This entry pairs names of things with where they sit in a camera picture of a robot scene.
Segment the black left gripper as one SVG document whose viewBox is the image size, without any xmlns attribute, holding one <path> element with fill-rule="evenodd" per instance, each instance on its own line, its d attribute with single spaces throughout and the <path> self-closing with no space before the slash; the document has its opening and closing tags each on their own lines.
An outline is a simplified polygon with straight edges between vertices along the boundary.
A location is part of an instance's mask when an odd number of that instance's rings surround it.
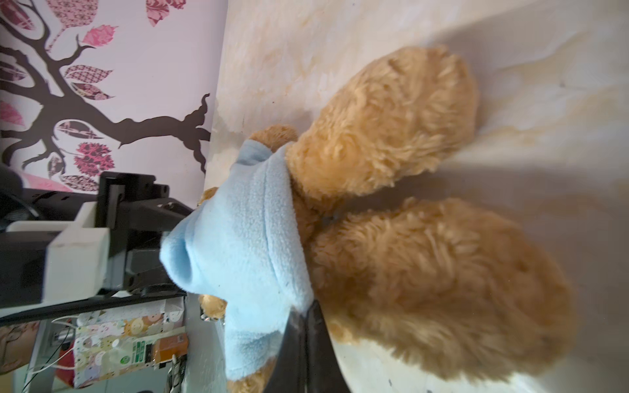
<svg viewBox="0 0 629 393">
<path fill-rule="evenodd" d="M 102 173 L 95 226 L 109 230 L 110 245 L 100 293 L 182 294 L 160 262 L 160 251 L 163 237 L 191 213 L 153 175 Z"/>
</svg>

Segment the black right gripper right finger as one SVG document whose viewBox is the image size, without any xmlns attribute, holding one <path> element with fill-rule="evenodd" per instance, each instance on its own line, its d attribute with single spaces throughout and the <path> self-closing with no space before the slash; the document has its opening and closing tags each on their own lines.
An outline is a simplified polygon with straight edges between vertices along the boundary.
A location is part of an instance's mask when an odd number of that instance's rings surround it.
<svg viewBox="0 0 629 393">
<path fill-rule="evenodd" d="M 313 302 L 306 316 L 306 392 L 351 393 L 318 301 Z"/>
</svg>

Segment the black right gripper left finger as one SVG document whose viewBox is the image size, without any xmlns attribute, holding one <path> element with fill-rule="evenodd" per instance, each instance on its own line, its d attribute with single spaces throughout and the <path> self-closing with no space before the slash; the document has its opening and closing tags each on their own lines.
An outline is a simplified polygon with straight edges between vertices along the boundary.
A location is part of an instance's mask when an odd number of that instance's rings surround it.
<svg viewBox="0 0 629 393">
<path fill-rule="evenodd" d="M 293 309 L 264 393 L 305 393 L 306 378 L 306 317 Z"/>
</svg>

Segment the light blue fleece hoodie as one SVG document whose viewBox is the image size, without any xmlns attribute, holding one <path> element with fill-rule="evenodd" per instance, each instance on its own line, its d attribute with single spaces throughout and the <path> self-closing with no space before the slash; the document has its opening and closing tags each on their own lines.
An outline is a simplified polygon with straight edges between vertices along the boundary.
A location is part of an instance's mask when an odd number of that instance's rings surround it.
<svg viewBox="0 0 629 393">
<path fill-rule="evenodd" d="M 229 177 L 162 240 L 181 289 L 226 301 L 226 377 L 248 377 L 278 353 L 292 310 L 314 301 L 293 206 L 286 146 L 242 145 Z"/>
</svg>

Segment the tan plush teddy bear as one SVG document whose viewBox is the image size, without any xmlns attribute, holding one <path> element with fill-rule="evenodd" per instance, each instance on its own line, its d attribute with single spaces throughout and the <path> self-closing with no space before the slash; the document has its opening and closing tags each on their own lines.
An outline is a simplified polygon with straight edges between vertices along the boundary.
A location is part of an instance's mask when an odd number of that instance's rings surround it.
<svg viewBox="0 0 629 393">
<path fill-rule="evenodd" d="M 335 338 L 369 340 L 439 378 L 539 374 L 575 335 L 560 267 L 513 222 L 460 199 L 336 216 L 344 202 L 433 172 L 473 140 L 476 80 L 445 47 L 371 62 L 304 134 L 273 125 L 247 143 L 283 151 L 314 294 Z"/>
</svg>

